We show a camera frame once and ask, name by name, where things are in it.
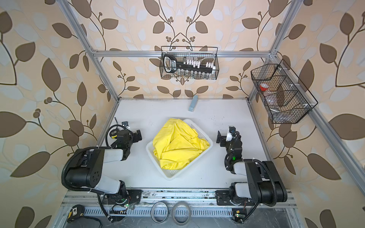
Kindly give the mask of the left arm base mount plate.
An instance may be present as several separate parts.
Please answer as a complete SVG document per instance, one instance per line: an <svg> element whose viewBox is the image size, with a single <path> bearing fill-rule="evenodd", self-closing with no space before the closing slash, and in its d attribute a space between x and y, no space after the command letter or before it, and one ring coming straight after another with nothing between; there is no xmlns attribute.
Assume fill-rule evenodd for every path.
<svg viewBox="0 0 365 228"><path fill-rule="evenodd" d="M140 189L127 189L126 194L106 194L104 200L109 205L124 205L124 204L134 204L140 202L142 198L142 190Z"/></svg>

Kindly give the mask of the white plastic perforated basket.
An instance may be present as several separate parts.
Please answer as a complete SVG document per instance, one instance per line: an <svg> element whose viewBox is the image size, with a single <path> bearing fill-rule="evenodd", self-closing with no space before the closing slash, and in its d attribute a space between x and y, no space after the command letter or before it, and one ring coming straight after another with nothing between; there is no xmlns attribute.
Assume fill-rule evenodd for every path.
<svg viewBox="0 0 365 228"><path fill-rule="evenodd" d="M148 156L150 157L151 161L153 162L154 166L157 168L157 170L163 175L163 177L167 180L173 180L174 178L176 178L177 176L181 175L185 170L187 170L188 168L190 168L191 166L193 166L194 163L196 163L200 158L202 158L205 154L208 153L208 151L212 148L213 146L213 141L212 139L196 124L194 123L192 120L190 119L185 119L183 120L184 122L186 122L191 128L195 129L199 135L199 138L205 139L210 143L210 147L204 151L200 156L198 156L195 160L193 160L189 165L187 165L185 168L181 169L181 170L164 170L161 169L159 161L157 160L157 158L154 156L154 146L153 146L153 140L150 141L147 146L146 146L146 151Z"/></svg>

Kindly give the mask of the yellow trousers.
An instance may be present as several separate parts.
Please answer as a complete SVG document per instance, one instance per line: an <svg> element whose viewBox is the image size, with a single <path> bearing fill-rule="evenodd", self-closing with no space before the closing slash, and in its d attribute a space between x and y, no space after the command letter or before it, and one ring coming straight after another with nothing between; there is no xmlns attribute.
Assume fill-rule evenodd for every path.
<svg viewBox="0 0 365 228"><path fill-rule="evenodd" d="M197 131L181 119L169 119L153 140L154 156L161 169L181 170L210 147Z"/></svg>

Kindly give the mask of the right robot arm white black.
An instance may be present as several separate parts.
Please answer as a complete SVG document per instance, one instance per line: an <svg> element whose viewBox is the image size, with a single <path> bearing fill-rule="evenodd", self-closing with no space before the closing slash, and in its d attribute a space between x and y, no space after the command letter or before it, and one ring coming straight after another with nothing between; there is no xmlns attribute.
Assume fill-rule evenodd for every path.
<svg viewBox="0 0 365 228"><path fill-rule="evenodd" d="M229 127L226 136L218 132L216 142L226 149L225 169L246 178L245 182L233 182L227 196L223 197L217 193L218 199L237 206L250 201L269 207L287 201L287 190L274 163L244 158L241 135L234 126Z"/></svg>

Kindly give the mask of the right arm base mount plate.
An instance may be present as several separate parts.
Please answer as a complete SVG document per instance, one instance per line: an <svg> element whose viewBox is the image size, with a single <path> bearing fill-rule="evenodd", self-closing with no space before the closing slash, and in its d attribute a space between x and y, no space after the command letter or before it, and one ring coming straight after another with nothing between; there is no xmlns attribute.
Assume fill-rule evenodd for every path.
<svg viewBox="0 0 365 228"><path fill-rule="evenodd" d="M233 201L228 190L215 191L216 203L218 206L254 206L255 203L248 198L238 199Z"/></svg>

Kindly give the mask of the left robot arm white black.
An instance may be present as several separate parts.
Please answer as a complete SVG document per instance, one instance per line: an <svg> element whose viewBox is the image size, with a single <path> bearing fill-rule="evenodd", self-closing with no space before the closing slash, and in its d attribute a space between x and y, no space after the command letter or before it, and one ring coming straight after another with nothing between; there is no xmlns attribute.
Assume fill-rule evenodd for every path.
<svg viewBox="0 0 365 228"><path fill-rule="evenodd" d="M96 193L99 199L104 195L109 204L139 202L141 190L128 190L124 181L108 177L102 171L107 163L127 160L132 145L141 140L141 131L132 132L128 122L110 126L104 147L77 149L69 158L62 170L62 185L74 192Z"/></svg>

